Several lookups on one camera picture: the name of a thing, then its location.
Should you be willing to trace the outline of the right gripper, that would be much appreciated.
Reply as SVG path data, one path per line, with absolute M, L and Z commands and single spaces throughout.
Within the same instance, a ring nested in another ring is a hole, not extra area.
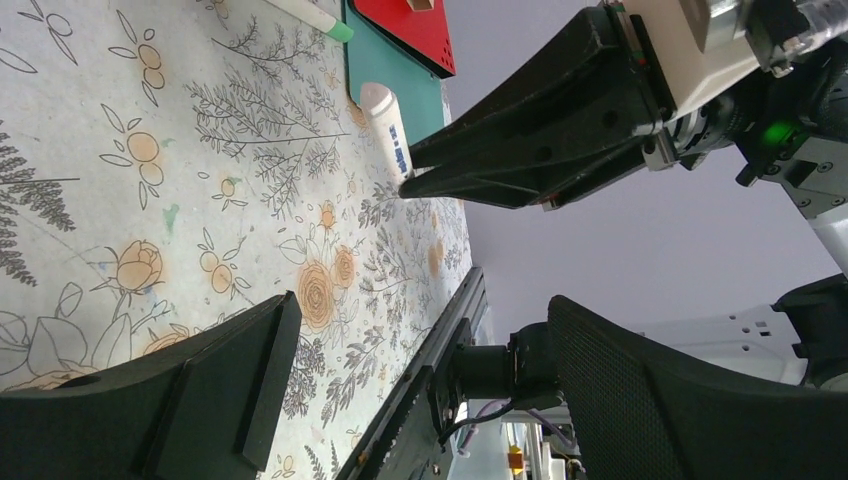
M 735 145 L 767 173 L 824 141 L 847 142 L 845 2 L 626 1 L 581 9 L 410 153 L 416 168 L 589 168 L 645 142 L 661 171 Z

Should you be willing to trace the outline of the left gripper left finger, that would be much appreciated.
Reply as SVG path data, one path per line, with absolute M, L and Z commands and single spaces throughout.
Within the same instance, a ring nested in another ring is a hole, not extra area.
M 5 479 L 252 479 L 271 455 L 301 326 L 293 292 L 51 390 L 1 397 Z

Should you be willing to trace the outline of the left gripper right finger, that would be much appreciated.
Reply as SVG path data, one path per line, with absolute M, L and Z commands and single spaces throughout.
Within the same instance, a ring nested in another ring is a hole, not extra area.
M 557 295 L 548 328 L 591 479 L 843 479 L 847 396 L 763 380 Z

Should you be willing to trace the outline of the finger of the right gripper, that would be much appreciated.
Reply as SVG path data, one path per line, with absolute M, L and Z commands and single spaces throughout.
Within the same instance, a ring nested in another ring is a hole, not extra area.
M 637 172 L 645 136 L 604 143 L 562 136 L 483 138 L 434 135 L 410 150 L 426 170 L 398 188 L 403 199 L 446 197 L 505 209 L 552 202 L 556 208 Z

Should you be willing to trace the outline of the plain white marker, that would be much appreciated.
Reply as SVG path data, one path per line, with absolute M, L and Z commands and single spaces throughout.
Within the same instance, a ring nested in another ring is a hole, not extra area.
M 409 143 L 396 94 L 387 86 L 363 83 L 359 107 L 372 131 L 395 189 L 413 175 Z

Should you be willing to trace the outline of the light green cap marker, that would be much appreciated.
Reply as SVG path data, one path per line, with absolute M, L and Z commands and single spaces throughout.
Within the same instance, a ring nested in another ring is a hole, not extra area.
M 349 42 L 354 31 L 346 23 L 307 0 L 266 0 L 273 7 L 340 43 Z

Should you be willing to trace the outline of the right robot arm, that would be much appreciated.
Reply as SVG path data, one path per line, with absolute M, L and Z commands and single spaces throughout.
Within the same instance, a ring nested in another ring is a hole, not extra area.
M 728 146 L 847 264 L 847 5 L 602 1 L 411 149 L 403 198 L 559 209 Z

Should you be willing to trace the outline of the teal folder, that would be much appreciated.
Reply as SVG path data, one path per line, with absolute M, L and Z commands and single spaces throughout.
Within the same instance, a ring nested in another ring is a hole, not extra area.
M 354 31 L 344 45 L 350 97 L 360 100 L 361 86 L 376 82 L 398 97 L 407 140 L 413 144 L 445 126 L 441 80 L 343 3 L 344 22 Z

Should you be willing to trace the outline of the red folder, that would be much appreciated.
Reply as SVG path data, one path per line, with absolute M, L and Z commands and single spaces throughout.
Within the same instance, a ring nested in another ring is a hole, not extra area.
M 440 79 L 456 75 L 444 1 L 349 1 L 354 12 Z

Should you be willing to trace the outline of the floral table mat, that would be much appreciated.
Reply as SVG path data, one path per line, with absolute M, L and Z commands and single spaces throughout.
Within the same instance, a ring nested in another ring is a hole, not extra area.
M 331 479 L 471 265 L 390 190 L 342 46 L 263 1 L 1 5 L 1 387 L 52 389 L 293 291 L 267 479 Z

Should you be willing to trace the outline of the black mounting rail base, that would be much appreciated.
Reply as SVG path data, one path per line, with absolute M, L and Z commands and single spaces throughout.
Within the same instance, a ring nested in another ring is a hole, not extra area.
M 475 344 L 487 306 L 483 270 L 471 268 L 352 453 L 343 480 L 445 479 L 453 454 L 440 435 L 464 401 L 454 364 Z

